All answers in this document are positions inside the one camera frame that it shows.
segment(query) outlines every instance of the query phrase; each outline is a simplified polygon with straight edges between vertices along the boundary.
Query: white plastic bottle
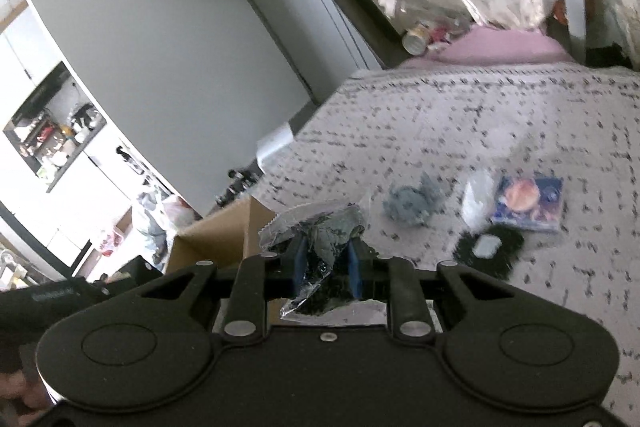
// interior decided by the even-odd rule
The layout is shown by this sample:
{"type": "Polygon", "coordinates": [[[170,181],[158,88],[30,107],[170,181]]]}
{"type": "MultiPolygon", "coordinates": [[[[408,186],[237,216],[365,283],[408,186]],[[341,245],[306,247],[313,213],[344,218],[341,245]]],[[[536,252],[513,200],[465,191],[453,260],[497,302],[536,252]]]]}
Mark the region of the white plastic bottle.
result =
{"type": "Polygon", "coordinates": [[[404,30],[428,23],[431,18],[425,0],[378,0],[378,4],[387,18],[398,20],[404,30]]]}

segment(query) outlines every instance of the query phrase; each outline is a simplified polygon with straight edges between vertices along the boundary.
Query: white cabinet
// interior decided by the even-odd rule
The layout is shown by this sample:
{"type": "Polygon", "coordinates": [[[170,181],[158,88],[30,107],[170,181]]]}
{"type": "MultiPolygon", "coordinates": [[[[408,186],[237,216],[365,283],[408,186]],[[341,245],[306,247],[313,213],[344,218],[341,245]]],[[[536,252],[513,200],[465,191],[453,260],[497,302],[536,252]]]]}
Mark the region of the white cabinet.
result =
{"type": "Polygon", "coordinates": [[[118,145],[122,145],[118,131],[113,125],[107,124],[91,140],[84,153],[127,198],[133,200],[142,191],[145,177],[133,172],[131,167],[116,153],[118,145]]]}
{"type": "Polygon", "coordinates": [[[82,153],[47,195],[59,228],[77,247],[124,215],[129,199],[82,153]]]}
{"type": "Polygon", "coordinates": [[[0,34],[0,129],[11,120],[33,87],[5,34],[0,34]]]}
{"type": "Polygon", "coordinates": [[[45,34],[31,6],[18,15],[4,35],[36,85],[62,60],[60,51],[45,34]]]}

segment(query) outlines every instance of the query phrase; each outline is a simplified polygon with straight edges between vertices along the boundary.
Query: shelf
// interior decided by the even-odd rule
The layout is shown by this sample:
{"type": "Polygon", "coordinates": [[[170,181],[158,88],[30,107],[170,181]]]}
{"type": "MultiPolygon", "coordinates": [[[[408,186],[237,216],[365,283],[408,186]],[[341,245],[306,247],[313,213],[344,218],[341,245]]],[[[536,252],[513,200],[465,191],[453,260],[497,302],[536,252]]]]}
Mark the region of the shelf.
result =
{"type": "Polygon", "coordinates": [[[40,134],[40,132],[42,131],[43,127],[46,125],[47,121],[49,121],[49,118],[46,114],[41,113],[42,118],[40,119],[40,121],[36,124],[36,127],[33,128],[33,130],[27,135],[27,138],[25,138],[24,140],[22,140],[20,142],[21,145],[24,145],[26,147],[29,146],[29,144],[38,137],[38,135],[40,134]]]}
{"type": "Polygon", "coordinates": [[[86,147],[91,143],[91,140],[95,138],[95,136],[104,128],[105,125],[107,125],[107,120],[105,117],[102,117],[95,129],[92,130],[91,133],[89,133],[88,136],[84,139],[84,141],[69,155],[66,163],[60,169],[58,169],[58,172],[56,172],[53,181],[49,184],[49,187],[47,187],[47,194],[49,194],[53,190],[53,187],[55,187],[56,184],[60,181],[60,178],[62,178],[71,164],[76,160],[76,158],[78,158],[82,151],[86,149],[86,147]]]}

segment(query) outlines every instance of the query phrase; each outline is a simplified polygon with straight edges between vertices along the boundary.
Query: white wall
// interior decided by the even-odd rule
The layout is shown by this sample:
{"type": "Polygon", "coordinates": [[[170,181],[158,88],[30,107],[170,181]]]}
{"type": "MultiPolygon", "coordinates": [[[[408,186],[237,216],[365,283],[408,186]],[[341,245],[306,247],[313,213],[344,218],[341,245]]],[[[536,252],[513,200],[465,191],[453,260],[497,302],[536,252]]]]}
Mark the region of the white wall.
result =
{"type": "Polygon", "coordinates": [[[199,212],[308,96],[246,0],[31,0],[70,69],[199,212]]]}

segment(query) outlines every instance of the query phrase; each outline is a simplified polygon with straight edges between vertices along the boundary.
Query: patterned bedspread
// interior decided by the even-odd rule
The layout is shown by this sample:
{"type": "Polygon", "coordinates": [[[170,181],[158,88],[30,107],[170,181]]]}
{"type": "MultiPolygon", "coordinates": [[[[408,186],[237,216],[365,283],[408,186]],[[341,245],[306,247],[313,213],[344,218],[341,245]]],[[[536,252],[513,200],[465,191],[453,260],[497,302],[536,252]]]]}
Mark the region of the patterned bedspread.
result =
{"type": "Polygon", "coordinates": [[[640,426],[639,103],[640,75],[618,68],[364,73],[270,162],[255,196],[280,211],[371,188],[364,239],[433,269],[465,230],[474,169],[564,178],[561,232],[526,233],[510,282],[611,331],[620,368],[604,406],[640,426]],[[390,184],[418,184],[423,171],[446,188],[445,211],[419,228],[386,219],[390,184]]]}

